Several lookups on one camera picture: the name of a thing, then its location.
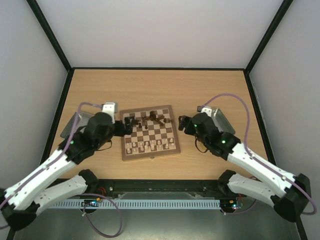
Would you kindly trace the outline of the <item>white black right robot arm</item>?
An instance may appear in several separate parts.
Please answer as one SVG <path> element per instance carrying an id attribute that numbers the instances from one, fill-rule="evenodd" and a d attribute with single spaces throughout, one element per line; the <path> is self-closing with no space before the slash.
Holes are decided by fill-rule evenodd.
<path id="1" fill-rule="evenodd" d="M 180 131 L 195 136 L 212 155 L 241 167 L 258 179 L 255 181 L 228 170 L 218 183 L 222 195 L 249 196 L 273 207 L 280 217 L 292 223 L 311 202 L 311 184 L 306 175 L 294 175 L 256 155 L 234 134 L 220 131 L 207 113 L 193 117 L 182 115 L 178 122 Z"/>

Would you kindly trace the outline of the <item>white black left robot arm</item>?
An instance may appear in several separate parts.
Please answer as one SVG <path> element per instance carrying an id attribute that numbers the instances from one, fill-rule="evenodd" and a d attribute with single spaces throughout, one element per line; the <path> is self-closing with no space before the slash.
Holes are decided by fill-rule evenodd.
<path id="1" fill-rule="evenodd" d="M 133 117 L 112 120 L 104 112 L 98 112 L 79 127 L 74 134 L 61 142 L 52 155 L 31 174 L 17 184 L 0 191 L 0 211 L 8 226 L 19 231 L 30 225 L 44 210 L 70 197 L 94 193 L 98 178 L 89 170 L 81 170 L 76 176 L 57 185 L 52 183 L 68 170 L 111 141 L 112 137 L 130 135 Z"/>

